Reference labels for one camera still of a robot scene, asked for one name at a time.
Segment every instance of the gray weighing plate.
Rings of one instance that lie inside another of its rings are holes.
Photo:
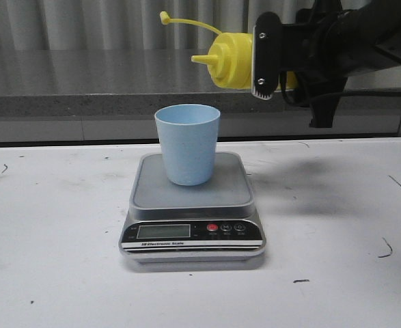
[[[212,178],[197,186],[168,180],[162,154],[141,159],[130,196],[129,212],[136,219],[189,217],[248,217],[255,210],[253,193],[237,154],[218,152]]]

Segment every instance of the cup rim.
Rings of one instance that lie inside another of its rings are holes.
[[[169,108],[172,108],[172,107],[185,107],[185,106],[208,107],[208,108],[214,109],[214,110],[216,111],[216,116],[215,116],[214,118],[212,118],[211,120],[204,121],[204,122],[200,122],[200,123],[175,123],[175,122],[168,122],[168,121],[161,120],[161,119],[158,118],[158,116],[157,116],[158,113],[159,113],[160,111],[164,111],[164,110],[169,109]],[[201,124],[207,124],[207,123],[213,122],[213,121],[219,119],[220,116],[221,116],[221,112],[220,112],[217,108],[215,108],[215,107],[213,107],[213,106],[210,106],[210,105],[203,105],[203,104],[179,104],[179,105],[170,105],[170,106],[166,106],[166,107],[163,107],[163,108],[159,109],[159,110],[154,114],[154,119],[155,119],[156,121],[159,121],[159,122],[162,122],[162,123],[166,123],[166,124],[172,124],[172,125],[201,125]]]

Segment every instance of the lcd display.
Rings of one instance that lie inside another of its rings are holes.
[[[140,225],[137,238],[187,238],[190,227],[189,224]]]

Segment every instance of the scale button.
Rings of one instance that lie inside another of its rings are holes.
[[[220,229],[222,229],[223,231],[230,231],[232,230],[232,226],[229,223],[223,223],[222,225],[220,225]]]
[[[246,230],[246,226],[242,223],[237,223],[236,225],[234,225],[234,228],[236,231],[244,231]]]
[[[219,229],[218,225],[215,223],[209,223],[206,226],[206,229],[208,229],[208,231],[217,231]]]

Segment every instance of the yellow nozzle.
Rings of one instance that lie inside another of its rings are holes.
[[[191,56],[191,61],[199,64],[216,65],[219,61],[217,55],[194,55]]]

